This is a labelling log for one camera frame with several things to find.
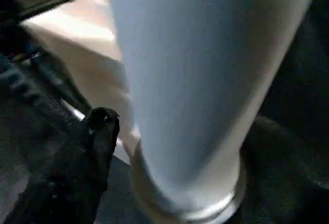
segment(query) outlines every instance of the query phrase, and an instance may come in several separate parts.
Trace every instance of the white cylinder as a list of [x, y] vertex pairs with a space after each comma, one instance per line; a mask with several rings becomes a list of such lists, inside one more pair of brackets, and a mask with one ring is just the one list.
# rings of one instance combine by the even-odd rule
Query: white cylinder
[[165, 211], [231, 197], [239, 149], [310, 1], [111, 0]]

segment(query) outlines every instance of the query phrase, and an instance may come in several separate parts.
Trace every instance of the metal base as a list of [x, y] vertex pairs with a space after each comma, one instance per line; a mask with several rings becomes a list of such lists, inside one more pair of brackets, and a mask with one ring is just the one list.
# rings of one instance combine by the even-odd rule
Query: metal base
[[132, 188], [138, 203], [156, 223], [205, 223], [226, 222], [239, 208], [246, 190], [246, 170], [241, 160], [240, 176], [234, 190], [218, 204], [190, 213], [170, 213], [163, 209], [168, 204], [154, 186], [144, 166], [140, 146], [137, 146], [131, 161]]

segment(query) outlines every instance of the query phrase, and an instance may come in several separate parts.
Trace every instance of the white surface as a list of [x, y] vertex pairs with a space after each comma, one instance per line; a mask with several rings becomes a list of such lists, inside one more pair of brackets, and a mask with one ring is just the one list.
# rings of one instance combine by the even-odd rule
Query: white surface
[[240, 147], [309, 2], [111, 0], [164, 211], [182, 216], [230, 194]]

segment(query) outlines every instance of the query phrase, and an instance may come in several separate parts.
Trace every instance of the white cylindrical object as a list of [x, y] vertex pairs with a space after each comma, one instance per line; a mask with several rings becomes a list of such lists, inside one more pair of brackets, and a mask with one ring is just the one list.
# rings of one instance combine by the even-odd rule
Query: white cylindrical object
[[164, 211], [210, 216], [233, 196], [239, 149], [310, 1], [111, 0]]

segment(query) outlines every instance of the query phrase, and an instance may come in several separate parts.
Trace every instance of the dark surface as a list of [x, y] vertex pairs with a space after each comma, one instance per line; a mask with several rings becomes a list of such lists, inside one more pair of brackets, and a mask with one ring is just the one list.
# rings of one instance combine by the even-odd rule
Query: dark surface
[[[0, 99], [0, 223], [12, 209], [18, 193], [45, 159], [59, 148], [65, 134], [44, 117], [15, 99]], [[96, 223], [150, 223], [139, 211], [131, 192], [129, 166], [114, 158]]]

